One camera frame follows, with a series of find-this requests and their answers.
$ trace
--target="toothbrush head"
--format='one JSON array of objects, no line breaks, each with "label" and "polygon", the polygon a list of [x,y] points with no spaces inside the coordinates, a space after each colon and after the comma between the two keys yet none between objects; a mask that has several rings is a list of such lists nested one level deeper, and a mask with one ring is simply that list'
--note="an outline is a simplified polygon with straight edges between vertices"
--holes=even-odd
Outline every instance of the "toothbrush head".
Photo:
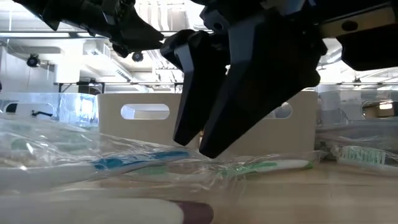
[{"label": "toothbrush head", "polygon": [[386,152],[380,149],[361,146],[345,146],[339,154],[340,162],[360,162],[371,165],[384,165],[386,163]]}]

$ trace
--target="security camera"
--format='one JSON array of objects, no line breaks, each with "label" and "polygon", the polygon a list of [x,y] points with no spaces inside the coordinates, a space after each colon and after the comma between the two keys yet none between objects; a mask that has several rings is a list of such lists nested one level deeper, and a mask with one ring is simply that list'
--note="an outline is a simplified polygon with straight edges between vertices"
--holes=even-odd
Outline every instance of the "security camera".
[{"label": "security camera", "polygon": [[27,66],[37,68],[40,66],[40,59],[38,54],[31,54],[26,61]]},{"label": "security camera", "polygon": [[141,62],[144,59],[142,52],[134,52],[132,55],[132,60],[135,62]]}]

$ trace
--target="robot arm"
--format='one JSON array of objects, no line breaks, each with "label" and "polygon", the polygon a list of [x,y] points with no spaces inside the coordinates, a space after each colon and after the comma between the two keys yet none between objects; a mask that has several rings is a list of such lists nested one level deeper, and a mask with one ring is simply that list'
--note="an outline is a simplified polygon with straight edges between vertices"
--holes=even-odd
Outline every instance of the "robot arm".
[{"label": "robot arm", "polygon": [[398,0],[192,1],[205,6],[200,17],[213,33],[181,30],[162,45],[133,0],[15,0],[54,30],[62,21],[109,37],[122,57],[160,48],[185,74],[174,140],[186,145],[204,129],[200,152],[212,158],[319,84],[323,38],[336,37],[355,70],[398,66]]},{"label": "robot arm", "polygon": [[60,22],[108,37],[120,57],[131,52],[159,49],[164,36],[144,22],[134,9],[135,0],[14,0],[51,29]]}]

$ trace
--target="handle cutout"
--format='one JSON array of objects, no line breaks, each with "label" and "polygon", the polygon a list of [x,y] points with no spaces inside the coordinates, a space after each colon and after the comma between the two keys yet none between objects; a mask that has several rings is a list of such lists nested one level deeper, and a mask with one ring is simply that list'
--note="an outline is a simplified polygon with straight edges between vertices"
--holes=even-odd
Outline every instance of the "handle cutout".
[{"label": "handle cutout", "polygon": [[365,119],[398,117],[398,101],[368,101],[362,105]]},{"label": "handle cutout", "polygon": [[120,113],[127,120],[165,120],[170,116],[170,109],[165,104],[127,104]]},{"label": "handle cutout", "polygon": [[289,103],[282,103],[282,106],[276,108],[263,119],[287,119],[293,113],[293,108]]}]

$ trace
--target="white storage bin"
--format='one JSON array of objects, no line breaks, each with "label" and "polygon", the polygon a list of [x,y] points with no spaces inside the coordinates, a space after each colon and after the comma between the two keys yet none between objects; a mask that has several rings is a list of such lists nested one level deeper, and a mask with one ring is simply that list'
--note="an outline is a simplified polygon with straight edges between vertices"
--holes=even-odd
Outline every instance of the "white storage bin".
[{"label": "white storage bin", "polygon": [[[103,134],[122,138],[179,146],[173,141],[173,133],[180,96],[179,94],[165,93],[99,95],[99,130]],[[317,93],[314,91],[300,92],[288,103],[292,108],[289,117],[277,118],[279,114],[286,114],[286,111],[275,110],[238,139],[227,151],[239,155],[255,156],[313,150]],[[150,106],[164,104],[169,108],[170,114],[168,117],[164,116],[164,111],[159,109],[138,113],[139,110],[133,112],[124,107],[124,105],[137,107],[143,104]],[[134,114],[135,119],[124,119],[123,113]],[[151,119],[151,116],[167,118]],[[197,148],[198,146],[199,138],[197,136],[188,147]]]}]

